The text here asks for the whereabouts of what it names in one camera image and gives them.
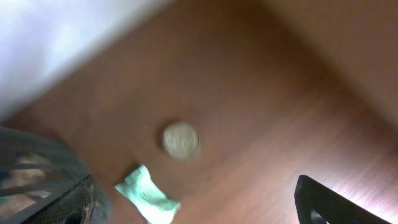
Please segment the grey plastic shopping basket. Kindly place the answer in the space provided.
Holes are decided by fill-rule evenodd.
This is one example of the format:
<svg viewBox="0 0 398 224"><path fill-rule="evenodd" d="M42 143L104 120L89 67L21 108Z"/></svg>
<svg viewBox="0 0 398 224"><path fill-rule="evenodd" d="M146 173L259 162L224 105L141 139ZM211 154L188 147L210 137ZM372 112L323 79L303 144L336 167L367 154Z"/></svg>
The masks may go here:
<svg viewBox="0 0 398 224"><path fill-rule="evenodd" d="M91 176L64 143L1 128L1 220ZM90 223L109 223L111 203L95 179L95 210Z"/></svg>

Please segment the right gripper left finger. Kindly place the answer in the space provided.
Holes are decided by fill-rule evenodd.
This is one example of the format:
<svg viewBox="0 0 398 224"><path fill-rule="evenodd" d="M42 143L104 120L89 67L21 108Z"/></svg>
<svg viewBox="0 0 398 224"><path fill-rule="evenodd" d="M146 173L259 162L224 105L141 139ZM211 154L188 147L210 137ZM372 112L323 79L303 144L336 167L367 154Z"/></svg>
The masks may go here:
<svg viewBox="0 0 398 224"><path fill-rule="evenodd" d="M91 176L72 188L57 192L54 196L1 220L4 224L66 224L90 223L95 210L95 182Z"/></svg>

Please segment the light green packet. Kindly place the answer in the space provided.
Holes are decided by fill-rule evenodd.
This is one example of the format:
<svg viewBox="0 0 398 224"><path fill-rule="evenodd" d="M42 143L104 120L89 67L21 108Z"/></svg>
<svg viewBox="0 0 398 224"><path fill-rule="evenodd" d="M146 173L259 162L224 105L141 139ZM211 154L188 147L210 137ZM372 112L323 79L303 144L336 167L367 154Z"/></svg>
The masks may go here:
<svg viewBox="0 0 398 224"><path fill-rule="evenodd" d="M169 199L153 183L145 165L138 167L114 188L136 206L149 224L171 224L181 207L180 202Z"/></svg>

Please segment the silver tin can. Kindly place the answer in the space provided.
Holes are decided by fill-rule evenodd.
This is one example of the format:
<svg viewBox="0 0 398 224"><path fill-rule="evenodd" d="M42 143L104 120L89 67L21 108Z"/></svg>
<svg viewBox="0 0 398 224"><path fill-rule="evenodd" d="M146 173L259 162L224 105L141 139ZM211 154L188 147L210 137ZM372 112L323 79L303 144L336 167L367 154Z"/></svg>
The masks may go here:
<svg viewBox="0 0 398 224"><path fill-rule="evenodd" d="M200 137L190 123L178 121L164 129L162 146L172 158L190 161L200 153Z"/></svg>

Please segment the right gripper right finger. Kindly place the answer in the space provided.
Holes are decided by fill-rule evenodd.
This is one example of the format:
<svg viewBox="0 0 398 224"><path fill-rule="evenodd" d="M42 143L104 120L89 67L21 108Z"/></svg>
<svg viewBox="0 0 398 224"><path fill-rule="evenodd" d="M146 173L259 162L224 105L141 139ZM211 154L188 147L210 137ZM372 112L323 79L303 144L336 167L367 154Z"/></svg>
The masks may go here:
<svg viewBox="0 0 398 224"><path fill-rule="evenodd" d="M389 224L307 175L294 192L300 224Z"/></svg>

